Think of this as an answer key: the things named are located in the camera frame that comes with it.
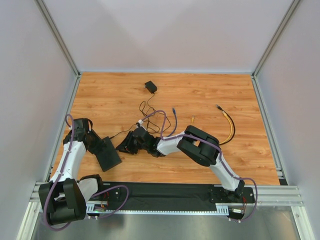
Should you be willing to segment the black network switch box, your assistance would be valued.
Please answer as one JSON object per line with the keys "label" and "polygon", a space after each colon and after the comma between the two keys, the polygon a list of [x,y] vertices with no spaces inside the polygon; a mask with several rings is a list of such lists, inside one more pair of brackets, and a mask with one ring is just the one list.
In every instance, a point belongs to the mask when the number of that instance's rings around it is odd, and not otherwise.
{"label": "black network switch box", "polygon": [[111,139],[107,136],[102,139],[95,156],[103,172],[106,172],[122,163]]}

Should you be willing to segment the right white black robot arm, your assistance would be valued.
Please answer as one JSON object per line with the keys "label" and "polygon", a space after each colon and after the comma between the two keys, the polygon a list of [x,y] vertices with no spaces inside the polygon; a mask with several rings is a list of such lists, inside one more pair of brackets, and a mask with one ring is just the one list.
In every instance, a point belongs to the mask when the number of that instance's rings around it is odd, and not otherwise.
{"label": "right white black robot arm", "polygon": [[226,162],[219,140],[195,126],[189,125],[180,134],[167,137],[155,137],[139,126],[129,131],[116,150],[132,155],[145,150],[156,158],[182,152],[195,163],[210,168],[230,197],[240,198],[243,194],[245,182]]}

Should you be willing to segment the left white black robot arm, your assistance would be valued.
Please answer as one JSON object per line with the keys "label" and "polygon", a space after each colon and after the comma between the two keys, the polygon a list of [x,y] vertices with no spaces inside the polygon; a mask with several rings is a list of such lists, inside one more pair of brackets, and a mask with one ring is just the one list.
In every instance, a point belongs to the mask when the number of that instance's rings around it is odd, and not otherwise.
{"label": "left white black robot arm", "polygon": [[39,187],[38,195],[43,211],[44,223],[52,230],[65,229],[71,222],[83,220],[87,202],[98,192],[101,178],[90,175],[76,181],[80,163],[87,149],[99,140],[92,130],[93,123],[88,118],[70,118],[70,132],[63,140],[63,154],[58,168],[49,182]]}

